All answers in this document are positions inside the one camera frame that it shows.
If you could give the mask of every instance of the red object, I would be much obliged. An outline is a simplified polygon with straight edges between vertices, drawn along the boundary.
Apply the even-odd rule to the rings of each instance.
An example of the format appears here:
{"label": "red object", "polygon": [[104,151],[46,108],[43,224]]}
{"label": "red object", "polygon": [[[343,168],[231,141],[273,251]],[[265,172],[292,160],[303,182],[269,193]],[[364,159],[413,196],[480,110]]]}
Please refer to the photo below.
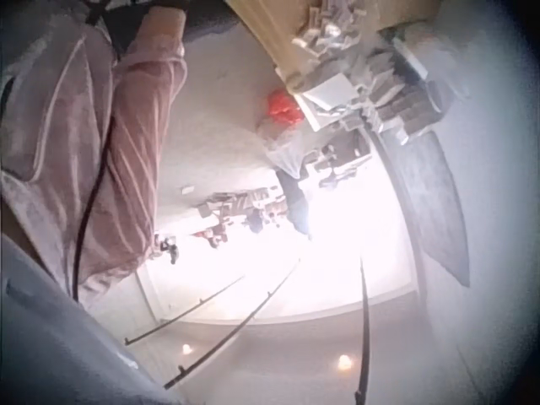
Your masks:
{"label": "red object", "polygon": [[268,115],[281,124],[294,125],[304,120],[304,114],[287,90],[276,90],[268,96]]}

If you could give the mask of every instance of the wall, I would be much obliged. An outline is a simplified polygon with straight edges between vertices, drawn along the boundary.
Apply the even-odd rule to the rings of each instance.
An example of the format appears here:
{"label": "wall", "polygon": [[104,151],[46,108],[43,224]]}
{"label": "wall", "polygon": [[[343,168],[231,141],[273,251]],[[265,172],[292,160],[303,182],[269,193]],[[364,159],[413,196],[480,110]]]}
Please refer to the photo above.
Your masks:
{"label": "wall", "polygon": [[537,338],[538,75],[501,12],[471,18],[459,3],[448,2],[439,22],[470,35],[462,78],[471,97],[436,132],[462,201],[471,288],[426,256],[427,309],[459,403],[487,403]]}

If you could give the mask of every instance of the recessed ceiling light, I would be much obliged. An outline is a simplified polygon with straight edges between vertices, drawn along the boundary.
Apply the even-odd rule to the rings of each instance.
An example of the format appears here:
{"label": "recessed ceiling light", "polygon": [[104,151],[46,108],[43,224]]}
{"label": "recessed ceiling light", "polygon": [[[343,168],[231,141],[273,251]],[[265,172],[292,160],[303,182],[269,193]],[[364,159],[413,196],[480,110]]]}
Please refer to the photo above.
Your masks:
{"label": "recessed ceiling light", "polygon": [[353,361],[346,354],[342,354],[339,356],[337,368],[341,371],[351,370],[351,368],[353,368]]}
{"label": "recessed ceiling light", "polygon": [[193,349],[189,344],[184,344],[182,346],[182,354],[191,354],[193,353]]}

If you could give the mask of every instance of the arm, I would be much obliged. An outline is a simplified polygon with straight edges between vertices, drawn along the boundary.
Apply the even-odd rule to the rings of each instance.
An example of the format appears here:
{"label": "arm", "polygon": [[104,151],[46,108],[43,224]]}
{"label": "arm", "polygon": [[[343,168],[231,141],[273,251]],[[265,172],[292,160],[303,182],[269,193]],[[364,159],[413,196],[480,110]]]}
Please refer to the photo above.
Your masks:
{"label": "arm", "polygon": [[159,157],[170,106],[186,78],[185,21],[181,10],[151,8],[114,72],[111,175],[148,240],[154,232]]}

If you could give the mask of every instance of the floor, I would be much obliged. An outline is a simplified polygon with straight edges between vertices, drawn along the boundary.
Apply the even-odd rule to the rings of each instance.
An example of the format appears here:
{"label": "floor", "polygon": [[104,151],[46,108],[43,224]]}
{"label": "floor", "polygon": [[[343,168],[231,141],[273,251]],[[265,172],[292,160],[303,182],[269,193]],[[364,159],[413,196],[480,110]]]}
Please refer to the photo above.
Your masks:
{"label": "floor", "polygon": [[[186,44],[186,62],[187,81],[172,106],[159,173],[158,226],[173,233],[199,230],[193,207],[213,192],[277,182],[257,126],[267,96],[283,83],[264,49],[238,24]],[[305,134],[305,150],[328,138]],[[183,196],[184,186],[194,186],[193,193]]]}
{"label": "floor", "polygon": [[259,235],[239,229],[215,251],[204,240],[181,239],[181,259],[147,263],[145,288],[158,297],[157,317],[172,317],[245,275],[231,289],[186,321],[239,321],[265,298],[285,274],[300,265],[257,316],[271,321],[315,316],[361,301],[363,261],[370,298],[413,288],[414,261],[397,197],[375,156],[356,179],[334,192],[320,192],[310,204],[312,243],[292,229],[266,229]]}

